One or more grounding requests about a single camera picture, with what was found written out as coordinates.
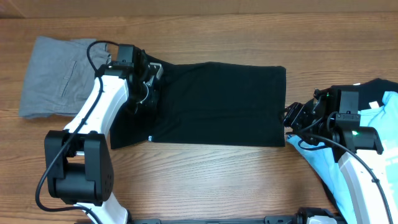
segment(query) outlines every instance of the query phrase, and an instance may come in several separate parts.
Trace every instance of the gray pants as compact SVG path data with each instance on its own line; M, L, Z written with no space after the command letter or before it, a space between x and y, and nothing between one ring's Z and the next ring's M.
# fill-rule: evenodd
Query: gray pants
M95 39L55 40L38 37L22 90L19 116L76 115L94 86L94 70L86 56ZM98 67L110 59L106 44L96 44L90 56Z

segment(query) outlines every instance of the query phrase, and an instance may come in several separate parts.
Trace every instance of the blue fabric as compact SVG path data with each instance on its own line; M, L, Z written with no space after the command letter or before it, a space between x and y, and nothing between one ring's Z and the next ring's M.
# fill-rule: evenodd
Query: blue fabric
M393 160L398 161L398 137L396 134L398 133L398 93L387 91L385 92L382 101L385 106L377 109L362 110L359 113L361 114L361 126L376 128L382 140L385 153L396 155L390 156L387 159L387 162L390 162L390 164L386 167L386 174L388 182L392 184L392 190L395 192L393 197L396 205L398 205L398 172L396 172L398 170L398 163L394 164L392 162ZM338 164L335 163L331 148L320 149L317 151L306 151L299 147L298 143L300 140L301 139L298 136L289 136L287 142L295 146L298 152L303 155L303 157L322 178L324 183L326 183L335 197L337 206L347 223L357 223L347 183L338 167ZM301 146L317 147L308 145L305 142L303 142Z

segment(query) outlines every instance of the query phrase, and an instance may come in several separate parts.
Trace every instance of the wood grain surface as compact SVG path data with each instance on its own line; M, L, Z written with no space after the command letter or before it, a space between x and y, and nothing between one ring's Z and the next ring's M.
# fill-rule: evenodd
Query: wood grain surface
M0 18L23 18L10 0L0 0Z
M71 118L18 117L35 38L135 44L172 63L283 65L286 105L314 88L398 82L398 13L268 14L0 20L0 223L73 223L82 212L47 213L34 202L45 169L44 137ZM335 212L318 177L283 148L143 143L111 151L114 193L134 218L260 218L299 207ZM50 198L49 207L63 206Z
M397 12L396 0L2 0L26 18Z

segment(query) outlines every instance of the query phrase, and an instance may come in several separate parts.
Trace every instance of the garment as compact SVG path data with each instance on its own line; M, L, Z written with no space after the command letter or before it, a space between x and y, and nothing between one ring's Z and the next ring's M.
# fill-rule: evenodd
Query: garment
M398 136L396 135L398 133L398 93L387 91L381 101L385 106L362 110L358 113L361 115L360 125L376 128L381 138L384 148L383 156L389 163L386 167L387 179L391 184L396 205L398 205L398 173L396 172L398 170ZM306 151L299 147L298 143L300 140L298 136L288 136L287 141L295 146L298 152L315 169L322 181L326 183L347 223L356 223L351 195L343 174L338 164L334 161L331 148ZM302 147L311 148L317 146L311 146L303 142Z
M75 116L94 87L87 46L95 39L55 40L38 37L24 79L19 116ZM90 56L99 67L110 59L106 44L96 44Z
M382 98L384 92L398 92L398 83L391 82L389 80L383 80L380 78L376 78L370 82L360 85L338 85L332 87L337 87L342 90L357 90L359 93L358 110L360 111L371 109L369 103L374 101L376 101L379 106L383 106L384 103L382 101Z
M111 127L116 149L153 142L284 146L284 67L225 63L164 67L158 113L119 110Z

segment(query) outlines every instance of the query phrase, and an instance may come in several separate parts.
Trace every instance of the white label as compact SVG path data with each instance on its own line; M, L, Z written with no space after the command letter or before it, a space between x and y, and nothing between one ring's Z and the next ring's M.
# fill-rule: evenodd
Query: white label
M372 109L378 109L378 108L380 108L379 103L377 103L377 101L370 102L370 103L369 103L369 106L370 106Z

